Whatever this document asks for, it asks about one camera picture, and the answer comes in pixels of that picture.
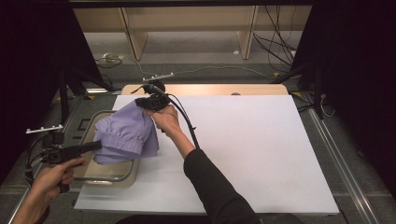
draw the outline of wrist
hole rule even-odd
[[[45,213],[50,201],[51,197],[45,192],[31,189],[12,223],[36,223]]]
[[[183,131],[181,131],[180,127],[176,126],[172,129],[169,129],[169,131],[166,133],[168,137],[170,137],[172,140],[175,140],[179,138],[180,136],[184,135]]]

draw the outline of white table surface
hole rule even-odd
[[[139,96],[118,96],[118,110]],[[256,213],[332,215],[332,193],[290,96],[179,96],[200,147]],[[190,136],[184,119],[180,124]],[[142,159],[129,188],[84,185],[75,209],[132,214],[205,212],[175,145]]]

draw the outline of black pole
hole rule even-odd
[[[67,84],[66,84],[66,76],[64,75],[64,71],[59,75],[59,94],[61,96],[61,107],[62,107],[62,118],[61,124],[67,119],[69,115],[69,103],[67,99]]]
[[[320,119],[323,119],[323,114],[321,111],[321,94],[322,94],[322,89],[321,89],[321,78],[322,78],[322,68],[321,65],[317,65],[317,71],[316,71],[316,83],[315,83],[315,111],[317,112],[318,116]]]

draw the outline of black sleeve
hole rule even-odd
[[[187,155],[184,173],[194,185],[213,223],[261,223],[248,202],[201,149]]]

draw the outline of metal rail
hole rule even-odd
[[[332,135],[330,134],[326,123],[323,119],[320,119],[315,112],[314,109],[309,109],[309,114],[312,120],[315,123],[315,126],[320,133],[320,136],[325,143],[326,148],[329,150],[330,156],[332,157],[332,161],[334,162],[335,167],[337,168],[338,173],[344,181],[346,189],[349,192],[353,202],[356,205],[359,213],[361,214],[361,218],[365,224],[379,224],[380,221],[375,214],[373,207],[371,206],[369,200],[365,196],[361,186],[359,185],[357,179],[352,174],[349,166],[347,165],[346,160],[341,154],[338,146],[335,144]]]

